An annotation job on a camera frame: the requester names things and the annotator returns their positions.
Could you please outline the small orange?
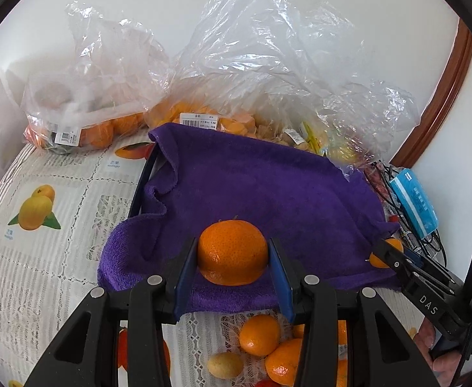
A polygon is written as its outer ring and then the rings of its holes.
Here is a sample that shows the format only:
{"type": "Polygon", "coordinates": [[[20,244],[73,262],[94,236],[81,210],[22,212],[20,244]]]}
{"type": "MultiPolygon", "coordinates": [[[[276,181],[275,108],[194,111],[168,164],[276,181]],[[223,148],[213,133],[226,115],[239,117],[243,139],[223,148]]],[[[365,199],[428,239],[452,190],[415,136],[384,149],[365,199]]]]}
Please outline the small orange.
{"type": "Polygon", "coordinates": [[[379,269],[397,269],[403,264],[404,247],[399,239],[381,239],[372,248],[369,263],[379,269]]]}
{"type": "Polygon", "coordinates": [[[257,357],[268,356],[280,344],[280,324],[273,316],[258,314],[245,322],[238,340],[244,352],[257,357]]]}
{"type": "Polygon", "coordinates": [[[304,337],[304,324],[293,325],[292,335],[294,338],[302,339],[304,337]]]}

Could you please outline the large orange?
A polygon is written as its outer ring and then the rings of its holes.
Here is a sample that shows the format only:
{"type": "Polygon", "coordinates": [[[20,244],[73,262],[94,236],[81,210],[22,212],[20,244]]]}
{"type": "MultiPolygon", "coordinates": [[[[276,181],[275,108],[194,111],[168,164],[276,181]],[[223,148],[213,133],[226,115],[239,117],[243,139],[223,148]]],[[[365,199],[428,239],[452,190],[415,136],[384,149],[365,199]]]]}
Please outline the large orange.
{"type": "Polygon", "coordinates": [[[301,356],[302,340],[294,338],[281,343],[265,359],[269,378],[283,386],[293,386],[301,356]]]}
{"type": "Polygon", "coordinates": [[[348,360],[339,359],[337,363],[336,387],[347,387],[348,360]]]}

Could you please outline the small red apple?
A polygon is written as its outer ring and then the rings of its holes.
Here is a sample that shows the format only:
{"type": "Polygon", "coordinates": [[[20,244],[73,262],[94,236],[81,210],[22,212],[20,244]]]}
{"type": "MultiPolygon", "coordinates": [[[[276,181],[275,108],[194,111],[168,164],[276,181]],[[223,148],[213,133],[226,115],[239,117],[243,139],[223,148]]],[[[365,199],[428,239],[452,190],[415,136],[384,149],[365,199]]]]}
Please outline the small red apple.
{"type": "Polygon", "coordinates": [[[271,379],[264,379],[257,382],[254,387],[281,387],[281,385],[271,379]]]}

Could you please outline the small yellow-green fruit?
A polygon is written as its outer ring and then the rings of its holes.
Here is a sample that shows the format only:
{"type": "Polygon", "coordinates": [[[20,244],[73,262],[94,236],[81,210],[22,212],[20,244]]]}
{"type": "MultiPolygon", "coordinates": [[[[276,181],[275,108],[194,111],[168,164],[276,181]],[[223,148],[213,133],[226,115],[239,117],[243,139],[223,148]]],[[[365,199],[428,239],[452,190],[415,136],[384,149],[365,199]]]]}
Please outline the small yellow-green fruit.
{"type": "Polygon", "coordinates": [[[232,352],[222,352],[212,355],[207,361],[208,371],[219,379],[232,379],[239,376],[244,369],[240,355],[232,352]]]}

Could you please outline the orange with stem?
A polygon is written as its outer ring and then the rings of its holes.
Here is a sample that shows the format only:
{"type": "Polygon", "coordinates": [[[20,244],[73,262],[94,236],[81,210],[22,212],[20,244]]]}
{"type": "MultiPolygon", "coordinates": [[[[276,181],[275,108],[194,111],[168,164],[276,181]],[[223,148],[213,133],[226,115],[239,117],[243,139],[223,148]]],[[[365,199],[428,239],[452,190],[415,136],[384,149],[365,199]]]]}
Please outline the orange with stem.
{"type": "Polygon", "coordinates": [[[213,284],[226,287],[252,284],[267,268],[266,239],[247,221],[219,221],[201,233],[197,264],[201,275],[213,284]]]}

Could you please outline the bag of red fruits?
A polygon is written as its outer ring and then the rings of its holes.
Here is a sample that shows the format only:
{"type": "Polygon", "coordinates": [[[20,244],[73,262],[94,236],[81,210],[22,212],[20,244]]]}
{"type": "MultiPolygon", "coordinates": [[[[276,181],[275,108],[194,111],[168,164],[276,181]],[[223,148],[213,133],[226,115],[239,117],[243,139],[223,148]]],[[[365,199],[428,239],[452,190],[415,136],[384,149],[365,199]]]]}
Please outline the bag of red fruits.
{"type": "Polygon", "coordinates": [[[393,205],[392,195],[384,176],[384,170],[377,164],[368,164],[363,168],[368,184],[378,194],[384,203],[393,205]]]}

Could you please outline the blue tissue pack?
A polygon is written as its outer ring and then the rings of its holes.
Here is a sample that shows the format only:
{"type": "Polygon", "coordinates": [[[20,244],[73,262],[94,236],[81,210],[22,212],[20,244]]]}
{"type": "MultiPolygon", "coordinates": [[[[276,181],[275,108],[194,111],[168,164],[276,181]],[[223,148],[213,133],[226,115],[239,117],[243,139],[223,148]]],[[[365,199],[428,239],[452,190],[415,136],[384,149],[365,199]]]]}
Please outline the blue tissue pack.
{"type": "Polygon", "coordinates": [[[420,239],[425,239],[438,228],[435,208],[411,169],[405,168],[389,182],[404,208],[407,218],[420,239]]]}

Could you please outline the purple towel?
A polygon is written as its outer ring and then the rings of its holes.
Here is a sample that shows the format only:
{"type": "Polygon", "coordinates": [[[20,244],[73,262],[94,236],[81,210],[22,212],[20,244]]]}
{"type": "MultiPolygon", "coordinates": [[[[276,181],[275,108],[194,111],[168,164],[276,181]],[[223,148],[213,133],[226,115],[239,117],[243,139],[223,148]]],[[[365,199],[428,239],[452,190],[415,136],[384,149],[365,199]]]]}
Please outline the purple towel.
{"type": "Polygon", "coordinates": [[[139,215],[111,232],[98,266],[108,291],[162,272],[188,238],[232,218],[277,239],[289,259],[337,289],[395,289],[391,270],[368,262],[397,225],[360,171],[344,175],[327,158],[257,139],[168,123],[150,138],[164,164],[138,196],[139,215]]]}

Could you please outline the fruit print tablecloth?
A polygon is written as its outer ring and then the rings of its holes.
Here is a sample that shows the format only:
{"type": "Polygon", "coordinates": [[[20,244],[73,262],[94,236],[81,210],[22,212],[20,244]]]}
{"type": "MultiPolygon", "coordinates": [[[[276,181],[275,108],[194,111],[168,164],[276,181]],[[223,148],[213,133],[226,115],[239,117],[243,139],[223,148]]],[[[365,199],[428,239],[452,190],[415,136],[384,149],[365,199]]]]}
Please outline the fruit print tablecloth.
{"type": "MultiPolygon", "coordinates": [[[[22,149],[0,184],[0,383],[24,382],[53,336],[98,283],[115,227],[128,219],[151,143],[54,155],[22,149]]],[[[422,316],[395,289],[376,287],[409,333],[422,316]]]]}

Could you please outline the yellow snack package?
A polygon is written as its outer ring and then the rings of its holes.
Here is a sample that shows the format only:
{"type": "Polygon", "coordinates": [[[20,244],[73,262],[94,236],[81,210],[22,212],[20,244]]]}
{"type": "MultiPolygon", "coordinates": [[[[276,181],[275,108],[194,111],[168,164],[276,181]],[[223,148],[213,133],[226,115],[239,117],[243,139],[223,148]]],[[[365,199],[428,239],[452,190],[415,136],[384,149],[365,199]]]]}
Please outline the yellow snack package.
{"type": "Polygon", "coordinates": [[[325,156],[333,163],[352,164],[356,160],[356,152],[347,141],[325,124],[304,121],[299,131],[315,154],[325,156]]]}

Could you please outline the black tray under towel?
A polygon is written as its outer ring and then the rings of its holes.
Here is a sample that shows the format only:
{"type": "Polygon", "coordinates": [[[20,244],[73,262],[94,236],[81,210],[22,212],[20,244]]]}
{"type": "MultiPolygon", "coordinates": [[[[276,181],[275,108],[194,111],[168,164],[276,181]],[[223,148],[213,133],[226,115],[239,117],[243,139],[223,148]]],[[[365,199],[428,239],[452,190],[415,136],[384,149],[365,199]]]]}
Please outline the black tray under towel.
{"type": "Polygon", "coordinates": [[[143,200],[144,200],[146,183],[150,179],[150,176],[152,174],[156,161],[158,160],[161,154],[162,152],[158,144],[154,143],[151,146],[149,156],[146,159],[146,163],[141,171],[140,179],[137,184],[136,191],[134,192],[134,198],[131,203],[130,210],[128,212],[128,218],[133,218],[140,215],[141,208],[143,205],[143,200]]]}

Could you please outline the large clear plastic fruit bag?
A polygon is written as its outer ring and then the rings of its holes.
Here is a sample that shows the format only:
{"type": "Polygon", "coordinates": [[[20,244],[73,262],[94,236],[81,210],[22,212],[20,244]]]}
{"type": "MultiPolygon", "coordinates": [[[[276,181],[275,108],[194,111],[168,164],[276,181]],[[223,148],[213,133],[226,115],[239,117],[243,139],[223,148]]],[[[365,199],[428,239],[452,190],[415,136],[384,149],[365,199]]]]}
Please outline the large clear plastic fruit bag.
{"type": "Polygon", "coordinates": [[[167,97],[146,122],[208,115],[219,131],[313,154],[300,124],[325,124],[356,152],[352,164],[332,162],[351,172],[420,122],[412,95],[372,78],[369,59],[353,24],[330,5],[302,11],[289,0],[209,0],[167,97]]]}

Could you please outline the left clear plastic fruit bag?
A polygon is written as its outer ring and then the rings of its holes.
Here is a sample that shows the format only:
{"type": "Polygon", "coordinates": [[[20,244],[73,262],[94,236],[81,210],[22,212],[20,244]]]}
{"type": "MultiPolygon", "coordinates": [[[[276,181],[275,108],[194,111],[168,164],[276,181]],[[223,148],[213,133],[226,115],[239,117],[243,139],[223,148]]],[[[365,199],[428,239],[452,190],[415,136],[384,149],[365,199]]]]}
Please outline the left clear plastic fruit bag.
{"type": "Polygon", "coordinates": [[[26,140],[59,155],[106,149],[139,131],[172,76],[167,53],[143,24],[79,2],[66,13],[75,43],[70,65],[30,74],[22,96],[26,140]]]}

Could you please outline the brown wooden door frame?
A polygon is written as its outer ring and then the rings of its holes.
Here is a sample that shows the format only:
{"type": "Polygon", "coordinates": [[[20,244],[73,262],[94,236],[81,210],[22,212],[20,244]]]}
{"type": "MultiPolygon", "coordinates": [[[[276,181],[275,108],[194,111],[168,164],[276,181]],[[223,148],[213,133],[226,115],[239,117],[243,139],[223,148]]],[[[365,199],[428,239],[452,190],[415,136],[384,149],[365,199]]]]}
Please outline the brown wooden door frame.
{"type": "Polygon", "coordinates": [[[416,164],[446,121],[468,73],[472,60],[472,32],[460,18],[447,64],[420,124],[393,156],[391,164],[410,168],[416,164]]]}

